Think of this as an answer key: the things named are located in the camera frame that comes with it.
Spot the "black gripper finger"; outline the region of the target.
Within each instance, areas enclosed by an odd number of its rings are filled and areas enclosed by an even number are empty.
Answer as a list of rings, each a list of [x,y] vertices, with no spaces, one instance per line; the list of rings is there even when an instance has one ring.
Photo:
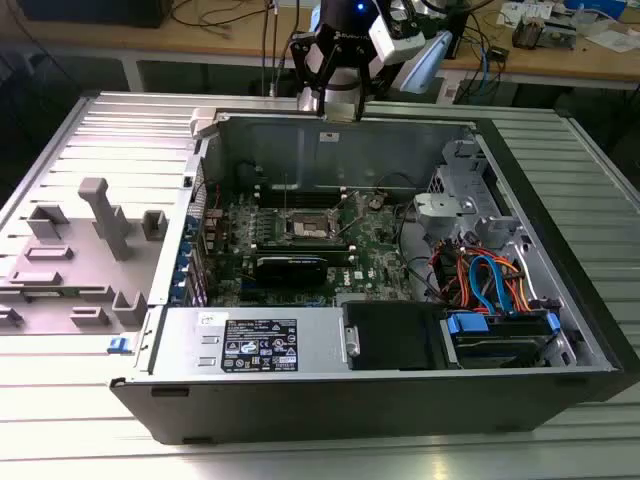
[[[307,91],[310,101],[315,100],[315,106],[310,109],[318,117],[323,117],[326,92],[338,69],[342,46],[308,32],[294,35],[290,50],[294,61],[299,106],[303,105],[303,95]]]
[[[371,86],[369,71],[369,63],[371,61],[370,51],[364,47],[348,47],[346,57],[348,64],[351,67],[356,68],[358,73],[359,94],[357,97],[354,119],[356,121],[360,121],[364,113],[369,87]]]

